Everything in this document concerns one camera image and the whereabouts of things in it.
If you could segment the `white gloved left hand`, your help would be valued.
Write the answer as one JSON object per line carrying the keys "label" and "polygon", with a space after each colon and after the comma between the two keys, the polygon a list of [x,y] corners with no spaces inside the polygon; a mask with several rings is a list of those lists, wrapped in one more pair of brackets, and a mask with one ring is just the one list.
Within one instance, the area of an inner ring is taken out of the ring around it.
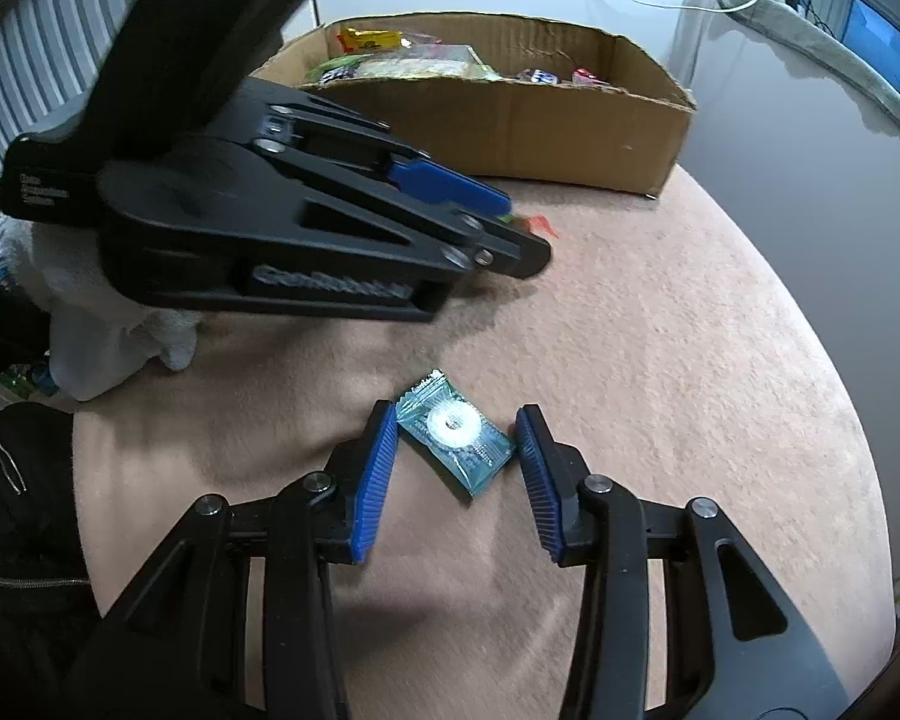
{"label": "white gloved left hand", "polygon": [[77,401],[106,394],[153,359],[180,372],[196,355],[203,316],[119,294],[91,231],[0,213],[0,284],[50,319],[50,374]]}

